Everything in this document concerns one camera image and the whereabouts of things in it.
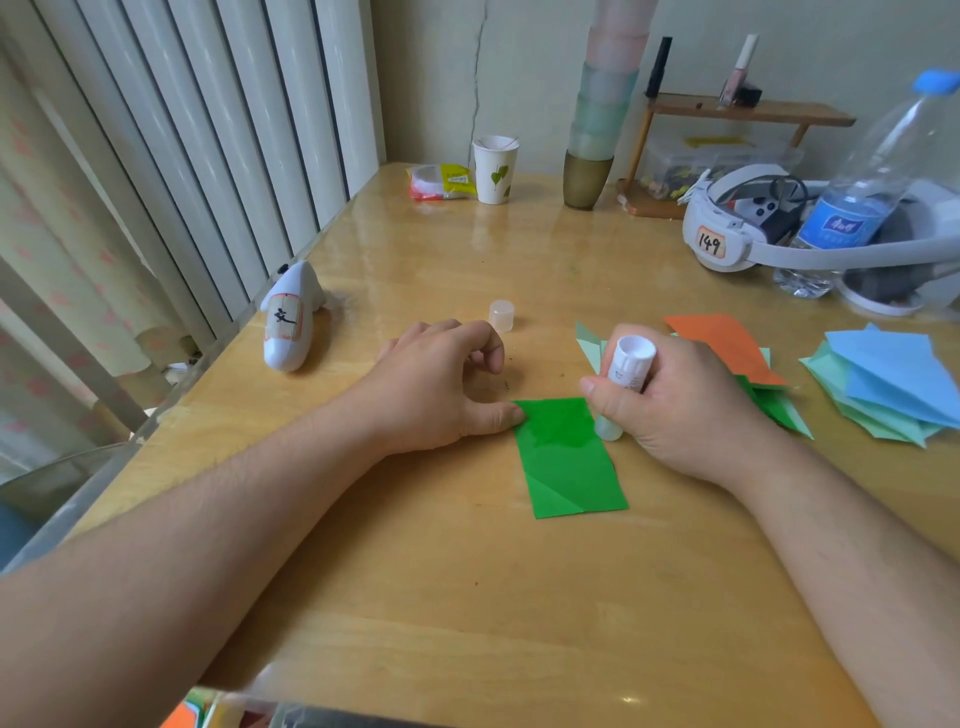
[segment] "floral curtain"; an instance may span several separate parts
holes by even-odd
[[[0,257],[143,407],[196,352],[26,82],[0,57]],[[0,482],[127,436],[107,403],[24,324],[0,279]]]

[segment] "blue bottle label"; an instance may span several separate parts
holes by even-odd
[[[887,210],[882,206],[861,203],[856,210],[841,209],[821,199],[797,237],[821,250],[859,248],[870,242],[886,217]]]

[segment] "hand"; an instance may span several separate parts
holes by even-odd
[[[464,394],[468,369],[499,374],[503,359],[503,342],[486,321],[420,322],[383,345],[348,395],[376,421],[387,454],[440,448],[523,422],[511,402],[481,404]]]
[[[657,347],[643,394],[607,379],[616,342],[639,334]],[[620,324],[604,351],[601,376],[580,386],[589,404],[681,473],[735,490],[793,441],[744,393],[707,344]]]

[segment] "plastic wrapper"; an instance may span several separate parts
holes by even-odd
[[[414,200],[456,200],[476,197],[470,171],[459,164],[421,164],[407,169]]]

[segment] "wall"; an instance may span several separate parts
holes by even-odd
[[[520,138],[519,168],[560,174],[594,0],[372,0],[387,157],[466,163],[471,133]],[[904,98],[929,66],[960,67],[956,0],[660,0],[651,48],[617,148],[623,176],[656,45],[673,36],[663,90],[719,92],[747,33],[761,33],[751,81],[769,98],[822,101],[858,117],[852,129],[811,129],[800,171],[828,176],[856,139]],[[661,117],[696,133],[716,121]],[[960,98],[929,173],[960,182]],[[792,129],[754,125],[788,139]]]

